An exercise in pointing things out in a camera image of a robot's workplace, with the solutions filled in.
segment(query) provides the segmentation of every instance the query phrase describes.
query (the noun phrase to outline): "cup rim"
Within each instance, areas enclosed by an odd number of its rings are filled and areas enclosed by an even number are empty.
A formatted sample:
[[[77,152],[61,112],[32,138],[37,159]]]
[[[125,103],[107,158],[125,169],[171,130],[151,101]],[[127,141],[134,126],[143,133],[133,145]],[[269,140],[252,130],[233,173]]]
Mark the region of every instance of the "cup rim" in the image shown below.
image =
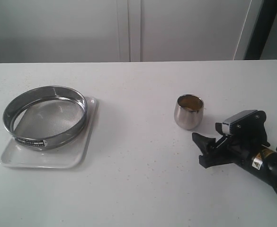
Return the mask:
[[[180,101],[181,98],[188,97],[188,96],[198,98],[198,99],[201,101],[201,104],[202,104],[202,105],[201,105],[201,107],[199,107],[198,110],[188,110],[188,109],[182,107],[182,106],[179,104],[179,101]],[[178,105],[181,109],[183,109],[184,111],[188,111],[188,112],[197,112],[197,111],[200,111],[200,110],[204,107],[204,101],[203,101],[200,97],[198,97],[198,96],[196,96],[196,95],[185,94],[185,95],[182,95],[182,96],[179,96],[179,97],[178,97],[178,99],[177,99],[177,105]]]

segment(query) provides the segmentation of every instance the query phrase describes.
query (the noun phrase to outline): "white tray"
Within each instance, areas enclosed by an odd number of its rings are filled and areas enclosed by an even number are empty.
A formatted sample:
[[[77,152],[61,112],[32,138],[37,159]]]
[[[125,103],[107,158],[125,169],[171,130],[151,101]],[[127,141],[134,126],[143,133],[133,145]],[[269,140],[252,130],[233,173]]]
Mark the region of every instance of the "white tray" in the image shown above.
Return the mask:
[[[76,166],[89,144],[89,134],[98,102],[93,97],[86,97],[88,104],[88,124],[71,142],[50,150],[34,151],[19,145],[11,139],[0,157],[0,164],[17,168],[60,168]]]

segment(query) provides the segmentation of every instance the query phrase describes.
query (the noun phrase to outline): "stainless steel sieve frame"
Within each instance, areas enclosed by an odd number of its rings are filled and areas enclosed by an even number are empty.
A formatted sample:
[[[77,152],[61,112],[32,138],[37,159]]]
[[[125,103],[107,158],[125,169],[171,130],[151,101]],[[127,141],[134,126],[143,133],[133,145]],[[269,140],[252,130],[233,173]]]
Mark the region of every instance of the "stainless steel sieve frame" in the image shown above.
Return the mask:
[[[54,136],[45,138],[18,136],[14,132],[14,122],[17,117],[29,107],[50,100],[64,100],[78,104],[83,109],[81,119],[68,130]],[[19,95],[8,104],[3,113],[3,123],[17,143],[35,150],[44,150],[58,147],[75,138],[85,126],[87,110],[88,105],[84,96],[72,88],[62,86],[38,87]]]

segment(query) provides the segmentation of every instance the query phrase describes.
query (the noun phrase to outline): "sieve label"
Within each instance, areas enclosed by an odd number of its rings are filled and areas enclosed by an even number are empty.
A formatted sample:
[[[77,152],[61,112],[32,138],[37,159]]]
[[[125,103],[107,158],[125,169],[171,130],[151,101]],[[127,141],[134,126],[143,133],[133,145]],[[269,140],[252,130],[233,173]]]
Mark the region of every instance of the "sieve label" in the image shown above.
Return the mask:
[[[45,140],[22,140],[22,139],[18,139],[15,138],[15,140],[25,146],[28,147],[42,147],[44,148],[45,146],[47,146],[47,141]]]

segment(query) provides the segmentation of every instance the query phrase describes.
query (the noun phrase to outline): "dark doorframe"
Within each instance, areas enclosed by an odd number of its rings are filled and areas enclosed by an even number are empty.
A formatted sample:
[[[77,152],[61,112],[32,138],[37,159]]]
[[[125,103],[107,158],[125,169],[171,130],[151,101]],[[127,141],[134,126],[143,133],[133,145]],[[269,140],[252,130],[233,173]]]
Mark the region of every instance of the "dark doorframe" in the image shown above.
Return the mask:
[[[245,60],[259,60],[277,14],[277,0],[264,0]]]

